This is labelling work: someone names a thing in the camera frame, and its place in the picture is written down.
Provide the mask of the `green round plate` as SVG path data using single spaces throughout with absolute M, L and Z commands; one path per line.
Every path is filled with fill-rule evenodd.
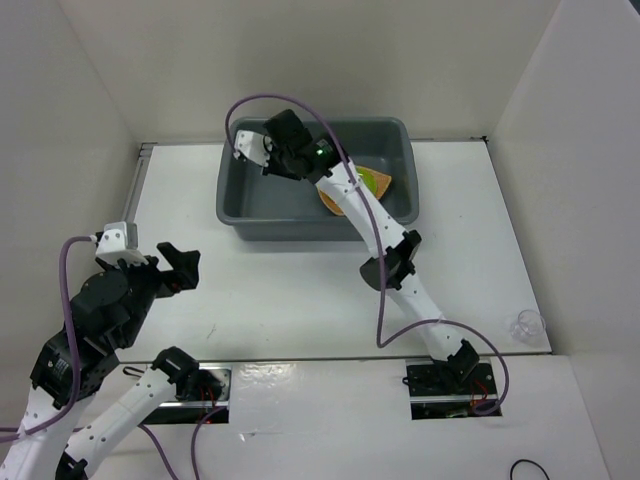
M 367 168 L 357 167 L 356 171 L 364 183 L 364 185 L 373 193 L 376 194 L 378 191 L 378 184 L 375 175 Z

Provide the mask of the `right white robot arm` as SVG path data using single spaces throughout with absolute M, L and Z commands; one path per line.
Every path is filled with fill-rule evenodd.
M 365 242 L 370 258 L 360 267 L 367 285 L 380 293 L 376 345 L 418 329 L 436 364 L 439 384 L 450 393 L 473 380 L 479 355 L 424 288 L 414 257 L 422 237 L 398 223 L 364 184 L 335 133 L 314 137 L 290 109 L 264 123 L 269 138 L 269 173 L 304 179 L 335 203 Z

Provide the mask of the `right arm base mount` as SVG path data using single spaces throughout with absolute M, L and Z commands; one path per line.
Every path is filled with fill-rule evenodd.
M 485 360 L 460 387 L 446 387 L 439 368 L 431 361 L 408 362 L 402 383 L 408 390 L 412 420 L 478 417 L 476 406 L 490 409 L 499 398 L 493 368 Z

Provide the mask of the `orange woven triangular basket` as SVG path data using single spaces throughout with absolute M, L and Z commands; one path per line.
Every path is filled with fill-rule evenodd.
M 372 192 L 371 193 L 375 196 L 376 199 L 380 200 L 386 194 L 388 188 L 390 187 L 392 183 L 392 177 L 388 174 L 379 172 L 377 170 L 374 170 L 368 167 L 364 167 L 364 168 L 369 169 L 375 175 L 377 184 L 378 184 L 378 191 L 376 194 L 373 194 Z M 321 190 L 318 191 L 318 194 L 324 206 L 327 207 L 332 214 L 340 217 L 344 215 L 343 211 L 328 195 L 326 195 Z

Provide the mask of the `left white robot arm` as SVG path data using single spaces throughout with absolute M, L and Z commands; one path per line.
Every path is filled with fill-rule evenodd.
M 201 254 L 158 244 L 170 269 L 154 256 L 122 246 L 98 251 L 101 272 L 76 296 L 68 289 L 72 245 L 111 240 L 75 236 L 62 246 L 58 268 L 63 327 L 42 347 L 30 375 L 20 425 L 2 442 L 10 449 L 1 465 L 4 479 L 89 479 L 112 450 L 161 403 L 184 400 L 199 387 L 199 364 L 178 347 L 162 350 L 141 378 L 97 419 L 79 421 L 106 377 L 119 365 L 117 353 L 133 346 L 154 301 L 193 290 Z

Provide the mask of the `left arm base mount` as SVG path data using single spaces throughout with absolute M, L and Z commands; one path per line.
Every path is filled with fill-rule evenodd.
M 180 380 L 174 398 L 162 403 L 144 420 L 150 425 L 196 425 L 207 414 L 208 424 L 223 424 L 229 419 L 232 369 L 227 365 L 202 364 L 187 380 Z

